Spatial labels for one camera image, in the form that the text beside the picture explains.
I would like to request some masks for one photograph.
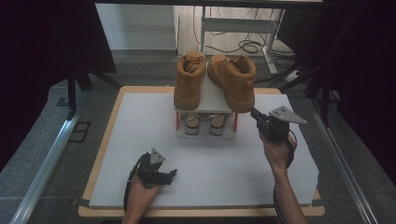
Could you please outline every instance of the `silver metal bracket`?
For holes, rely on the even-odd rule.
[[[151,157],[149,158],[150,165],[157,164],[165,160],[166,158],[163,155],[161,155],[161,153],[159,153],[155,148],[151,150]]]
[[[291,110],[289,110],[287,107],[285,107],[283,105],[275,110],[272,110],[269,113],[269,115],[273,116],[277,119],[291,122],[291,123],[300,123],[300,124],[307,123],[305,119],[300,118],[300,116],[294,114],[294,112],[292,112]]]

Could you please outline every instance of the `shoe rack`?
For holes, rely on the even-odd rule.
[[[198,107],[193,111],[183,111],[175,107],[174,109],[176,110],[176,134],[180,138],[235,139],[236,137],[238,114],[228,107],[224,91],[210,80],[207,70],[201,85],[201,99]],[[214,135],[209,132],[210,119],[199,121],[198,134],[186,134],[185,120],[180,117],[187,113],[225,114],[222,135]]]

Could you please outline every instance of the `desk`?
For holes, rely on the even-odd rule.
[[[83,200],[90,200],[92,198],[93,188],[98,178],[106,149],[113,131],[113,127],[118,115],[120,104],[125,93],[129,92],[146,92],[146,93],[173,93],[174,88],[171,87],[123,87],[120,90],[116,103],[114,105],[109,123],[105,131],[105,135],[97,154],[96,161],[92,168],[92,173],[88,181],[87,187],[84,191]],[[256,89],[256,94],[280,94],[277,89]],[[315,191],[314,202],[320,201],[318,191]],[[312,204],[303,207],[306,216],[321,216],[324,214],[324,206],[313,206]],[[83,217],[122,217],[123,210],[109,210],[109,209],[91,209],[89,207],[80,206],[78,213]],[[150,209],[145,214],[146,217],[265,217],[276,216],[274,208],[268,206],[260,208],[166,208],[166,209]]]

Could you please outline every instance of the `brown boot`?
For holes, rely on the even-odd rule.
[[[204,54],[192,51],[177,61],[174,104],[179,110],[194,110],[201,96],[201,83],[204,80],[206,61]]]
[[[236,113],[247,113],[254,107],[254,80],[256,66],[246,56],[228,58],[213,56],[207,72],[210,79],[224,90],[228,106]]]

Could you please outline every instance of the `aluminum rail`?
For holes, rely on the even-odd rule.
[[[340,170],[341,176],[344,178],[346,182],[346,186],[352,196],[353,201],[358,207],[359,212],[361,213],[361,217],[363,218],[364,223],[366,224],[377,224],[377,220],[373,213],[372,207],[368,202],[364,192],[361,190],[358,182],[355,179],[355,176],[352,174],[352,171],[349,169],[347,165],[347,161],[343,156],[343,153],[340,150],[337,142],[335,141],[332,131],[330,128],[326,127],[320,118],[320,114],[318,112],[318,106],[311,100],[307,99],[310,109],[312,110],[315,120],[320,128],[321,133],[325,137],[325,140],[329,146],[330,152],[334,157],[334,161]]]
[[[73,132],[74,126],[76,125],[76,122],[80,116],[82,106],[85,104],[87,98],[87,93],[83,93],[81,95],[76,115],[72,119],[66,120],[64,122],[64,125],[53,142],[46,159],[44,159],[43,163],[41,164],[40,169],[35,175],[35,179],[23,197],[20,207],[17,209],[17,212],[10,223],[26,223],[30,215],[32,215],[35,205],[37,204],[44,187],[46,187],[59,157],[64,151],[64,146],[66,145],[71,132]]]

